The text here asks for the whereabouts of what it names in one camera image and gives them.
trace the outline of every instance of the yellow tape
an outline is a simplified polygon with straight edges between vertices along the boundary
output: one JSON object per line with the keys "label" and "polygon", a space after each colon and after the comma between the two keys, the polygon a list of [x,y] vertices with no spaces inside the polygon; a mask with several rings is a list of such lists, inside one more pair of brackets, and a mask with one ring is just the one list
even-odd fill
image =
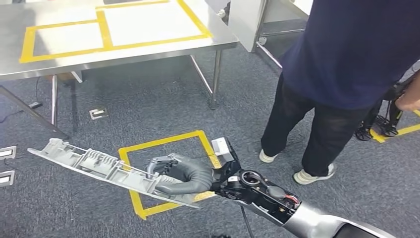
{"label": "yellow tape", "polygon": [[[124,149],[119,149],[118,150],[119,156],[121,158],[122,161],[124,161],[124,163],[126,165],[130,165],[130,160],[128,159],[128,155],[127,152]],[[145,212],[145,210],[143,209],[143,205],[142,202],[140,200],[140,196],[138,194],[138,192],[130,190],[130,197],[131,197],[131,203],[133,203],[133,208],[134,208],[134,212],[143,220],[146,219],[147,214]]]}
{"label": "yellow tape", "polygon": [[414,132],[416,130],[420,130],[420,124],[412,125],[403,129],[398,130],[398,135],[405,135],[410,132]]}
{"label": "yellow tape", "polygon": [[[181,134],[181,135],[176,135],[176,136],[171,136],[171,137],[167,137],[167,138],[163,138],[163,139],[159,139],[159,140],[149,141],[149,142],[138,144],[138,145],[123,147],[123,148],[120,148],[118,150],[118,153],[120,154],[121,159],[126,164],[129,165],[130,163],[129,163],[127,153],[130,152],[130,151],[146,149],[146,148],[149,148],[149,147],[163,145],[163,144],[167,144],[167,143],[170,143],[170,142],[175,142],[175,141],[184,140],[184,139],[193,138],[193,137],[198,137],[199,138],[199,140],[201,141],[201,144],[203,145],[204,150],[206,151],[212,165],[215,168],[220,168],[221,167],[220,161],[218,160],[217,156],[214,154],[213,148],[211,147],[209,141],[207,140],[206,134],[202,130],[192,131],[192,132]],[[214,195],[215,195],[214,192],[203,192],[203,193],[197,194],[197,196],[194,198],[194,201],[198,202],[198,201],[207,199],[209,197],[212,197]],[[133,203],[133,208],[135,210],[135,213],[140,218],[142,218],[143,220],[146,220],[147,216],[154,215],[156,213],[165,212],[165,211],[168,211],[168,210],[171,210],[171,209],[174,209],[174,208],[177,208],[177,207],[180,206],[180,205],[175,204],[175,203],[167,202],[167,203],[164,203],[164,204],[161,204],[161,205],[158,205],[158,206],[154,206],[154,207],[144,209],[143,205],[142,205],[142,202],[141,202],[141,199],[140,199],[140,195],[137,192],[130,191],[130,197],[131,197],[131,201]]]}
{"label": "yellow tape", "polygon": [[379,143],[383,143],[385,142],[386,137],[383,135],[379,135],[378,133],[376,133],[376,131],[374,131],[373,129],[370,129],[370,133],[372,135],[372,138],[377,140]]}
{"label": "yellow tape", "polygon": [[102,35],[102,43],[105,49],[112,49],[111,33],[109,32],[108,22],[106,21],[105,12],[103,10],[96,10],[96,17],[98,19],[99,29]]}
{"label": "yellow tape", "polygon": [[[147,4],[168,3],[168,2],[170,2],[170,1],[169,0],[149,0],[149,1],[117,3],[117,4],[110,4],[110,5],[105,5],[105,6],[98,6],[98,7],[96,7],[97,19],[95,19],[95,20],[86,20],[86,21],[78,21],[78,22],[66,22],[66,23],[58,23],[58,24],[51,24],[51,25],[27,27],[26,32],[25,32],[25,37],[24,37],[24,40],[23,40],[22,55],[21,55],[21,58],[19,59],[19,62],[20,63],[28,63],[28,62],[36,62],[36,61],[43,61],[43,60],[52,60],[52,59],[61,58],[61,57],[78,56],[78,55],[91,54],[91,53],[123,50],[123,49],[135,48],[135,47],[152,46],[152,45],[175,43],[175,42],[205,39],[205,38],[208,38],[208,37],[212,37],[211,32],[200,21],[200,19],[194,14],[194,12],[189,8],[189,6],[183,0],[177,0],[178,4],[181,6],[181,8],[190,17],[190,19],[198,27],[198,29],[202,32],[201,35],[167,39],[167,40],[160,40],[160,41],[141,42],[141,43],[134,43],[134,44],[129,44],[129,45],[122,45],[122,46],[114,46],[112,44],[112,37],[111,37],[110,32],[109,32],[109,27],[108,27],[108,23],[106,21],[106,16],[105,16],[105,12],[104,12],[104,10],[106,8],[129,7],[129,6],[136,6],[136,5],[147,5]],[[65,52],[65,53],[51,54],[51,55],[41,55],[41,56],[34,56],[33,55],[36,30],[46,29],[46,28],[54,28],[54,27],[62,27],[62,26],[69,26],[69,25],[86,24],[86,23],[98,23],[99,24],[99,28],[100,28],[101,36],[102,36],[102,41],[103,41],[103,44],[104,44],[104,46],[102,48],[80,50],[80,51],[74,51],[74,52]]]}
{"label": "yellow tape", "polygon": [[36,28],[37,30],[40,30],[40,29],[55,28],[55,27],[61,27],[61,26],[82,25],[82,24],[97,23],[97,22],[98,21],[96,19],[92,19],[92,20],[85,20],[85,21],[65,22],[65,23],[57,23],[57,24],[42,25],[42,26],[32,26],[32,27]]}
{"label": "yellow tape", "polygon": [[414,110],[413,113],[415,113],[417,116],[420,117],[420,111],[419,110]]}
{"label": "yellow tape", "polygon": [[184,9],[185,13],[190,17],[190,19],[194,22],[194,24],[198,27],[198,29],[206,36],[212,37],[213,35],[207,29],[207,27],[200,21],[200,19],[194,14],[191,8],[183,1],[177,0],[178,4]]}
{"label": "yellow tape", "polygon": [[19,59],[20,63],[23,63],[22,59],[29,59],[34,54],[35,30],[36,28],[34,26],[26,27],[25,37],[23,38],[22,54]]}

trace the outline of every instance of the white shoe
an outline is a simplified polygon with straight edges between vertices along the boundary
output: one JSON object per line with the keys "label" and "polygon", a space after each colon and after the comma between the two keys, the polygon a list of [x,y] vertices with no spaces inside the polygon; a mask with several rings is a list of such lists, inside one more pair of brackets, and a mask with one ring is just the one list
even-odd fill
{"label": "white shoe", "polygon": [[273,162],[276,156],[277,155],[275,155],[275,156],[268,156],[268,155],[266,155],[264,153],[264,150],[261,150],[261,152],[260,152],[260,160],[263,161],[264,163],[271,163],[271,162]]}
{"label": "white shoe", "polygon": [[329,179],[330,177],[332,177],[335,174],[336,170],[337,170],[336,166],[334,164],[330,164],[328,166],[328,175],[323,176],[323,177],[312,176],[312,175],[306,173],[304,170],[301,170],[301,171],[299,171],[299,172],[297,172],[293,175],[293,179],[298,184],[306,185],[306,184],[310,184],[310,183],[313,183],[313,182],[318,181],[318,180]]}

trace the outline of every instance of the table top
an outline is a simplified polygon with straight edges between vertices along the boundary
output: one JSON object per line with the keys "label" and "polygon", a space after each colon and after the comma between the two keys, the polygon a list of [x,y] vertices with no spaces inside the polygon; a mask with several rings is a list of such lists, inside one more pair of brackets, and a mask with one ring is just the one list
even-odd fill
{"label": "table top", "polygon": [[293,12],[300,17],[307,19],[311,13],[312,4],[314,0],[281,0]]}
{"label": "table top", "polygon": [[0,5],[0,16],[0,81],[192,55],[238,42],[204,0],[56,0]]}

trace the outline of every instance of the person's arm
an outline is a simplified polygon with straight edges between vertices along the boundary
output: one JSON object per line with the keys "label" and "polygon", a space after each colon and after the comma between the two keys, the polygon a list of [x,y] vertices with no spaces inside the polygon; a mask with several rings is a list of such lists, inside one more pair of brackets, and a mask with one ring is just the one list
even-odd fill
{"label": "person's arm", "polygon": [[420,109],[420,73],[407,88],[406,92],[395,102],[395,105],[402,111],[414,111]]}

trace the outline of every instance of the navy blue shirt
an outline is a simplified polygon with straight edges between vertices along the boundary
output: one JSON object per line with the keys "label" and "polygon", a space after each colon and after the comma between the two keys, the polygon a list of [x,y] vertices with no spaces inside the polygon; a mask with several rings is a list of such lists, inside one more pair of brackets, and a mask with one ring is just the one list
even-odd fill
{"label": "navy blue shirt", "polygon": [[342,109],[375,104],[420,59],[420,0],[314,0],[281,62],[287,86]]}

